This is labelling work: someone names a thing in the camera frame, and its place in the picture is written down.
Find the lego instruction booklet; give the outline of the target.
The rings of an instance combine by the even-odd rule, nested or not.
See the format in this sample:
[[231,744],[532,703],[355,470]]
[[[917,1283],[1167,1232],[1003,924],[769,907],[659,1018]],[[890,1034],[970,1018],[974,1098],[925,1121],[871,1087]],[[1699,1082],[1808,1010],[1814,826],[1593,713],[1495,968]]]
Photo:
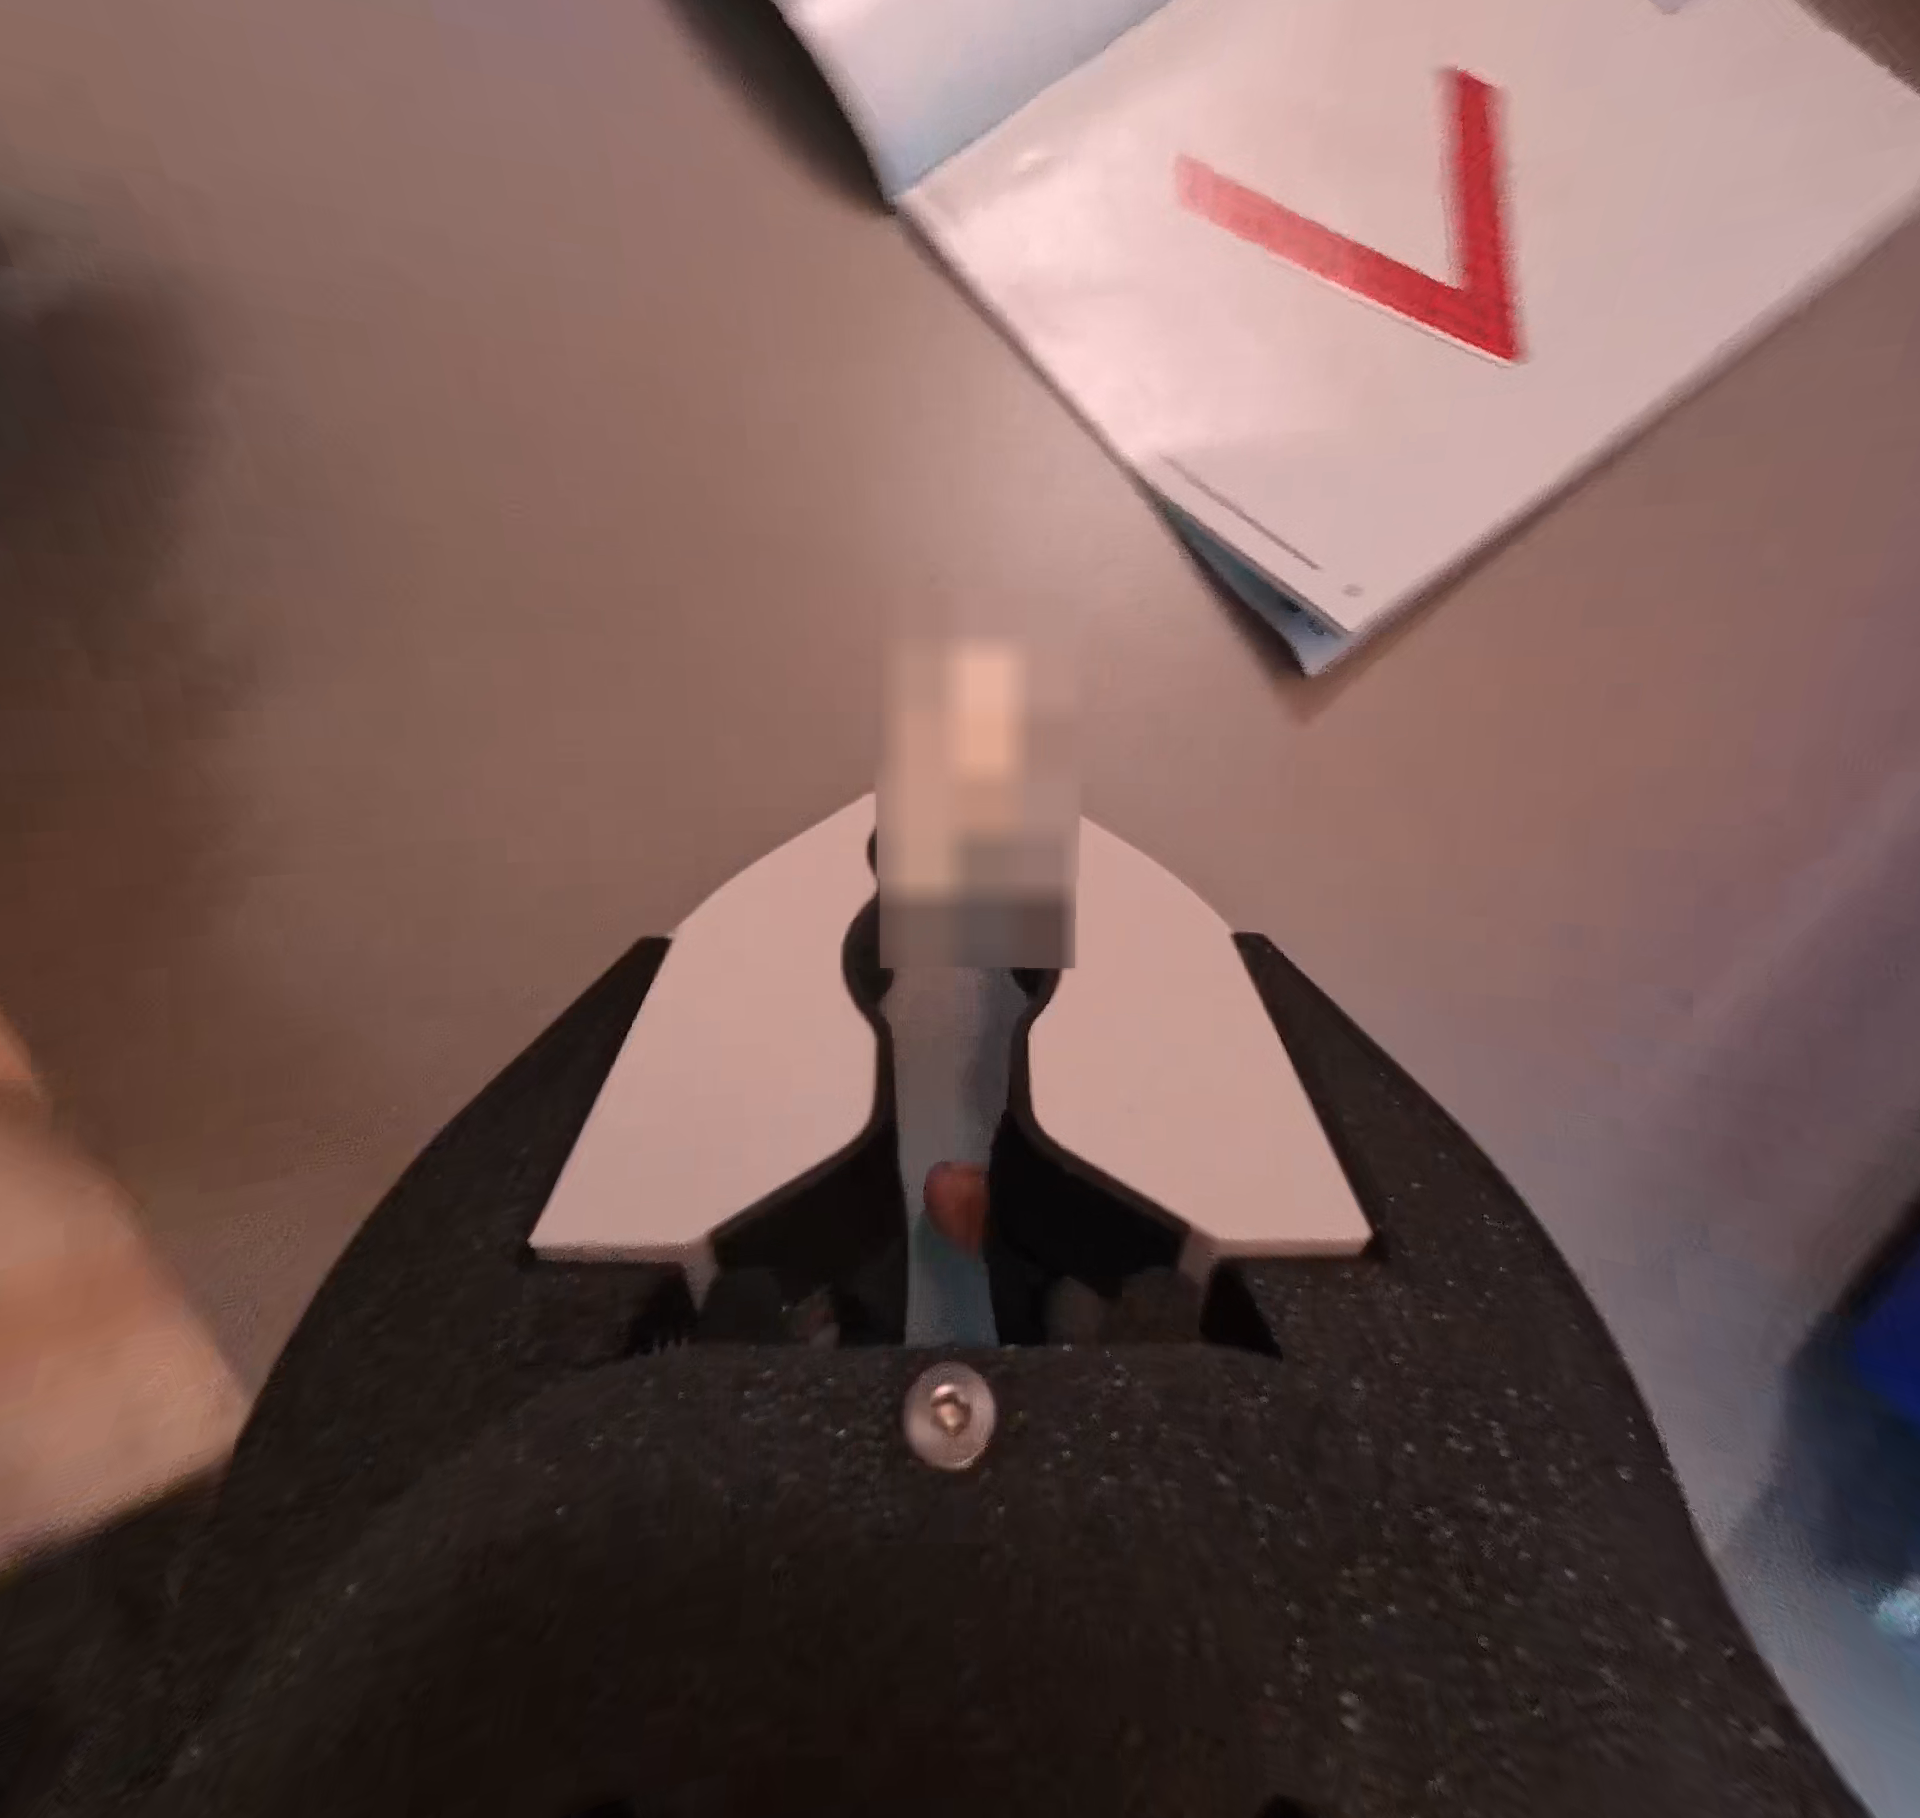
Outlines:
[[769,5],[1310,675],[1916,213],[1916,87],[1800,0]]

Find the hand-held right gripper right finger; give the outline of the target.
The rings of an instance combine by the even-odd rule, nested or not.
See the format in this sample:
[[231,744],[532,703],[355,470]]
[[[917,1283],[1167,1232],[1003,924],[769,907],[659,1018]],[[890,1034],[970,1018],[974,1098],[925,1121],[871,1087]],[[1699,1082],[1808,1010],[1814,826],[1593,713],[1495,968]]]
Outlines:
[[1013,1130],[1067,1259],[1345,1259],[1372,1242],[1233,932],[1080,822],[1072,964],[1013,1051]]

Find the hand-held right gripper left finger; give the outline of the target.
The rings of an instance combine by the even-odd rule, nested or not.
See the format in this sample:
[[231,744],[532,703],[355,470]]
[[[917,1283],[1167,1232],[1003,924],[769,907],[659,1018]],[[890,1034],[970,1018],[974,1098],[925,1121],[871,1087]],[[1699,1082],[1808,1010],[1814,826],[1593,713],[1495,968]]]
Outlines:
[[874,801],[737,874],[673,932],[532,1230],[543,1259],[862,1265],[901,1232],[890,1045],[848,936]]

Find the person's light trousers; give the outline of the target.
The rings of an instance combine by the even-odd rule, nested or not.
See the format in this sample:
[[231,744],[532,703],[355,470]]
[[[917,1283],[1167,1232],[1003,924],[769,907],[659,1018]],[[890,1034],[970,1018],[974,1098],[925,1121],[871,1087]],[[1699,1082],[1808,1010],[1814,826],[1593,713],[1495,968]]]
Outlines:
[[215,1475],[245,1422],[129,1195],[3,1028],[3,1573]]

